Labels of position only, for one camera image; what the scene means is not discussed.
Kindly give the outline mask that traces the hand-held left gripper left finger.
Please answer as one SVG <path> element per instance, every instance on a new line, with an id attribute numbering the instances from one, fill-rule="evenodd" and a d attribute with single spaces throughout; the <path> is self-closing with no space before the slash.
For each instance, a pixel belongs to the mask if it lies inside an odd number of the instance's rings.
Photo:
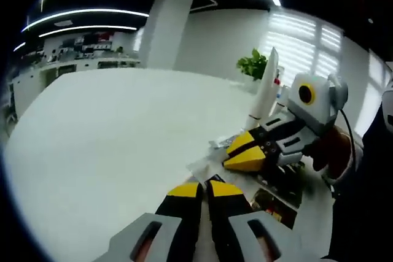
<path id="1" fill-rule="evenodd" d="M 100 261 L 192 261 L 203 187 L 186 182 L 167 193 L 156 212 L 144 213 L 109 241 Z"/>

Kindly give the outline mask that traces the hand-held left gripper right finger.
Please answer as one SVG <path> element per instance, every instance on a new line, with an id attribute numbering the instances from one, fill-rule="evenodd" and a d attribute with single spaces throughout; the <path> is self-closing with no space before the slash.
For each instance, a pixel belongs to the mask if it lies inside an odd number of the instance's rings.
<path id="1" fill-rule="evenodd" d="M 206 182 L 212 239 L 220 261 L 299 261 L 300 241 L 264 211 L 254 211 L 235 185 Z"/>

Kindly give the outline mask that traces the person's right hand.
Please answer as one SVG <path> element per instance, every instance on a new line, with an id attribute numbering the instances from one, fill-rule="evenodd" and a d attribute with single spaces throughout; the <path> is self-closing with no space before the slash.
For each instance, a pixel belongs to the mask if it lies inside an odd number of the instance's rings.
<path id="1" fill-rule="evenodd" d="M 304 153 L 313 159 L 313 169 L 326 169 L 331 178 L 338 178 L 348 166 L 351 141 L 340 128 L 334 126 L 316 140 Z"/>

